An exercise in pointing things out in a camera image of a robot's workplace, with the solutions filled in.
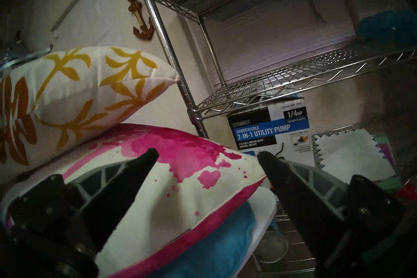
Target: everbilt logo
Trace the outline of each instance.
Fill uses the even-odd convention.
[[[236,128],[236,127],[241,127],[241,126],[247,125],[247,124],[251,124],[251,120],[246,120],[246,121],[232,123],[232,127],[233,128]]]

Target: pink pillow trim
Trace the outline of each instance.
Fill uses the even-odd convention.
[[[217,229],[226,218],[236,208],[238,208],[243,202],[245,202],[252,194],[257,190],[259,185],[265,179],[244,187],[235,196],[233,196],[228,202],[219,207],[216,211],[207,216],[200,224],[194,229],[181,235],[170,244],[166,245],[163,249],[151,255],[149,258],[142,262],[136,263],[130,267],[120,270],[117,273],[109,276],[110,278],[140,278],[146,277],[155,270],[158,270],[174,260],[181,253],[189,249],[192,245],[199,242],[208,234]]]

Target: red fabric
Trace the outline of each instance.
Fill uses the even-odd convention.
[[[412,183],[408,183],[400,191],[395,192],[394,196],[406,200],[415,200],[417,199],[416,187]]]
[[[167,244],[157,253],[154,253],[142,262],[114,273],[110,276],[110,278],[146,277],[153,271],[162,268],[178,257],[181,253],[189,249],[192,245],[199,242],[201,239],[217,229],[236,208],[252,196],[263,180],[264,178],[257,183],[243,188],[228,202],[207,216],[194,229],[191,229],[172,241],[170,244]]]

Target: pink watercolor pillow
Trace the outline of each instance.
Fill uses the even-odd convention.
[[[71,182],[107,164],[156,148],[159,158],[135,202],[96,257],[100,277],[145,277],[218,228],[257,189],[265,174],[255,157],[179,130],[119,124],[60,156],[2,200],[53,174]]]

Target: blue fuzzy object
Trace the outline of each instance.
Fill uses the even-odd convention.
[[[250,204],[243,203],[217,230],[149,277],[230,278],[245,258],[255,222]]]
[[[417,43],[417,13],[408,9],[389,10],[359,22],[358,37],[379,43]]]

